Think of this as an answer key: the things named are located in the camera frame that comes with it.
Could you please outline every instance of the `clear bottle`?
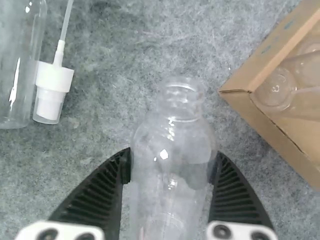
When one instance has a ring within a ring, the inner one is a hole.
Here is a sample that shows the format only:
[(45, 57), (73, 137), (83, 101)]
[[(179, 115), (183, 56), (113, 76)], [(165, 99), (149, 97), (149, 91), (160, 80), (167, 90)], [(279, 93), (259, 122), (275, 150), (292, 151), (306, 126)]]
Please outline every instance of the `clear bottle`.
[(286, 59), (250, 97), (270, 116), (320, 121), (319, 66), (320, 51)]
[(35, 88), (46, 0), (6, 0), (0, 7), (0, 129), (25, 127)]
[(217, 154), (202, 117), (204, 91), (187, 77), (166, 81), (156, 109), (131, 141), (131, 240), (192, 240)]

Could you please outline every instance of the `gray carpet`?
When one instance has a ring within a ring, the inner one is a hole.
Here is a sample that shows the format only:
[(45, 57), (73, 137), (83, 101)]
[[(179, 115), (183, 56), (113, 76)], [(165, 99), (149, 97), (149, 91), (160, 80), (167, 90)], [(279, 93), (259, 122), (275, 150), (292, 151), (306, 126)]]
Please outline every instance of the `gray carpet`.
[[(51, 62), (67, 1), (47, 1), (41, 60)], [(217, 93), (298, 2), (75, 0), (64, 60), (75, 78), (61, 122), (0, 130), (0, 239), (46, 219), (92, 170), (128, 147), (161, 79), (183, 74), (206, 85), (204, 114), (219, 149), (252, 184), (279, 239), (319, 240), (319, 194)], [(125, 188), (121, 240), (128, 237), (128, 211)]]

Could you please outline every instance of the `white spray nozzle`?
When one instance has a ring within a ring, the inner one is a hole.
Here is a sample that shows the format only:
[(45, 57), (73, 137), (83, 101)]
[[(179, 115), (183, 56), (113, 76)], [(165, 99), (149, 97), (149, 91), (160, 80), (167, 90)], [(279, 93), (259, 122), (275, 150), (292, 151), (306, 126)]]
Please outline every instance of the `white spray nozzle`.
[(70, 91), (75, 71), (62, 67), (62, 63), (73, 2), (74, 0), (69, 0), (66, 7), (53, 64), (39, 62), (35, 81), (37, 94), (33, 112), (33, 120), (39, 123), (57, 124), (59, 122), (65, 96)]

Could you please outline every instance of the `bottle neck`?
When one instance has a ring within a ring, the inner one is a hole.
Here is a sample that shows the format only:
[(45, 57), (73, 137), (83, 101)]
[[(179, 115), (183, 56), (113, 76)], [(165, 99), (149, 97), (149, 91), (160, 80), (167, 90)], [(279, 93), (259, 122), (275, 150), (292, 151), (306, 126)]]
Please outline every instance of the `bottle neck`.
[(194, 122), (202, 116), (204, 94), (197, 86), (170, 82), (157, 101), (158, 112), (173, 122)]

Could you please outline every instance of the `cardboard box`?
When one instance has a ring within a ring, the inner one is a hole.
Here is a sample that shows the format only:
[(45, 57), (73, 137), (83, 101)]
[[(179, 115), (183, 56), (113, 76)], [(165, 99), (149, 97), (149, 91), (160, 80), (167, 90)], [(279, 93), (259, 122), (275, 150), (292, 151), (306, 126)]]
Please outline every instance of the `cardboard box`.
[(250, 98), (320, 20), (320, 0), (303, 0), (219, 90), (220, 95), (308, 183), (320, 189), (320, 122), (276, 118)]

